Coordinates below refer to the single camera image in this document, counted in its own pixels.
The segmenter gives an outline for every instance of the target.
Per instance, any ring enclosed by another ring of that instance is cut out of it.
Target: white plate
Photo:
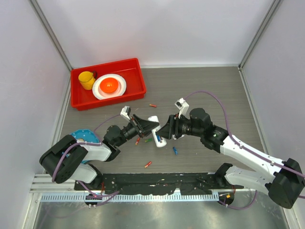
[[[100,90],[101,82],[107,78],[114,78],[119,82],[118,89],[113,93],[105,93],[102,90]],[[123,77],[121,77],[118,74],[103,75],[94,82],[92,87],[93,95],[99,100],[121,96],[125,93],[125,91],[126,91],[126,81],[124,80]]]

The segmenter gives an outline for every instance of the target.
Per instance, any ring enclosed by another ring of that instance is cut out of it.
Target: small red object
[[[144,168],[147,168],[148,166],[150,166],[151,165],[151,161],[150,162],[148,162],[145,166],[144,166]]]
[[[140,141],[140,138],[138,137],[137,141],[135,142],[135,144],[137,145]]]
[[[92,90],[85,90],[78,80],[79,74],[84,71],[96,71],[97,79],[111,73],[120,75],[126,81],[125,93],[108,99],[95,98]],[[77,68],[71,71],[71,106],[79,111],[142,99],[145,93],[146,86],[137,58]]]
[[[105,187],[104,187],[104,182],[102,182],[102,189],[101,189],[101,194],[102,192],[105,190]]]

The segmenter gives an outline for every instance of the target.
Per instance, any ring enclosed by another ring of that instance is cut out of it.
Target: black metal base plate
[[[102,183],[106,194],[120,191],[121,195],[170,195],[176,188],[180,189],[181,195],[205,195],[211,194],[211,189],[232,189],[232,186],[220,187],[215,175],[208,173],[103,174]],[[84,190],[76,183],[74,189]]]

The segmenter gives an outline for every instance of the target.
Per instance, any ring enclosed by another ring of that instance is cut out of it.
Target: mug handle
[[[92,74],[93,74],[94,79],[96,79],[97,78],[97,72],[96,71],[92,71]]]

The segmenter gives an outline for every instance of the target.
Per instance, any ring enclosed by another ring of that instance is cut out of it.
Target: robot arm
[[[62,161],[55,182],[60,184],[68,179],[74,179],[87,183],[89,189],[95,189],[100,185],[102,175],[93,165],[82,164],[82,161],[112,161],[120,153],[119,146],[137,135],[148,136],[154,128],[159,126],[158,122],[141,119],[135,114],[130,118],[130,112],[131,109],[128,106],[122,109],[121,116],[128,121],[127,126],[122,129],[116,125],[110,126],[102,143],[78,142],[73,136],[66,135],[41,156],[40,164],[53,176],[63,152],[71,145],[79,143],[81,145],[73,147]]]
[[[240,169],[225,163],[216,172],[219,184],[229,183],[253,188],[269,195],[276,204],[284,208],[293,206],[305,186],[305,180],[275,166],[274,163],[302,172],[296,161],[291,158],[283,161],[269,156],[248,146],[233,135],[234,141],[227,130],[213,125],[210,116],[202,108],[191,110],[190,119],[187,119],[185,115],[189,105],[183,98],[178,100],[175,105],[180,110],[179,113],[170,115],[166,125],[157,131],[157,135],[166,139],[178,139],[183,135],[200,137],[200,141],[205,147],[233,157],[255,171]],[[260,158],[245,148],[259,155]]]
[[[227,130],[212,123],[210,116],[202,108],[191,110],[190,119],[186,118],[189,105],[183,98],[175,105],[180,110],[179,113],[169,116],[166,125],[156,132],[158,136],[165,139],[178,139],[184,135],[199,137],[206,148],[233,157],[254,170],[248,171],[224,163],[215,173],[216,181],[221,187],[231,184],[253,188],[268,194],[276,204],[284,208],[293,206],[305,186],[305,181],[300,176],[275,166],[274,163],[301,173],[301,168],[296,161],[291,158],[283,161],[266,155],[235,136],[229,136]],[[84,165],[81,162],[85,160],[112,161],[120,153],[119,146],[137,135],[148,136],[159,126],[158,122],[143,120],[135,114],[130,118],[130,112],[130,107],[126,106],[122,109],[121,116],[128,121],[128,125],[122,129],[116,125],[110,126],[102,143],[97,145],[80,143],[83,145],[73,147],[68,157],[63,160],[55,182],[60,184],[68,179],[80,180],[85,182],[89,189],[96,189],[102,180],[100,171],[93,165]],[[75,143],[77,140],[74,137],[65,136],[40,158],[40,164],[53,176],[62,153]],[[245,148],[259,155],[260,158]]]

